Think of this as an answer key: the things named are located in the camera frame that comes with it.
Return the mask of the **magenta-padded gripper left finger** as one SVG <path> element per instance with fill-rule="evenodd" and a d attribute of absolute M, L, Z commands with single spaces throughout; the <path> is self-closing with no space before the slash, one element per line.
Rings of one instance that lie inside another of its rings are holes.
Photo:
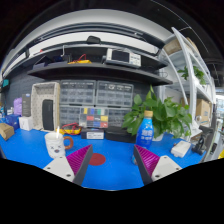
<path fill-rule="evenodd" d="M 52 160 L 44 167 L 44 170 L 76 185 L 81 185 L 92 155 L 93 146 L 88 145 L 68 156 L 62 156 Z"/>

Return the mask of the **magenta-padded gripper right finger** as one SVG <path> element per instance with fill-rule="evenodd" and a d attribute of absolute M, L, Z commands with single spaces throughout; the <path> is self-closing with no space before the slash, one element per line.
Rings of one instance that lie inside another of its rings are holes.
<path fill-rule="evenodd" d="M 159 157 L 138 145 L 134 146 L 134 157 L 144 185 L 181 170 L 181 167 L 167 155 Z"/>

